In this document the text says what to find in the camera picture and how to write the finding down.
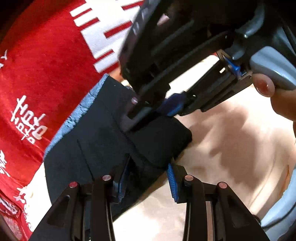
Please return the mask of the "person right hand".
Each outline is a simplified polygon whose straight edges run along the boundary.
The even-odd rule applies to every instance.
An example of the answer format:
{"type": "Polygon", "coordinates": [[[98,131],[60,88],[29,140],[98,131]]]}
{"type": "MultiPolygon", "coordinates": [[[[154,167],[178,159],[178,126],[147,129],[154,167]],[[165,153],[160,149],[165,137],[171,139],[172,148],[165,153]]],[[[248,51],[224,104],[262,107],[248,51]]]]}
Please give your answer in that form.
{"type": "Polygon", "coordinates": [[[276,88],[274,82],[264,74],[252,75],[253,85],[262,96],[270,98],[273,110],[293,122],[295,134],[296,95],[295,90],[276,88]]]}

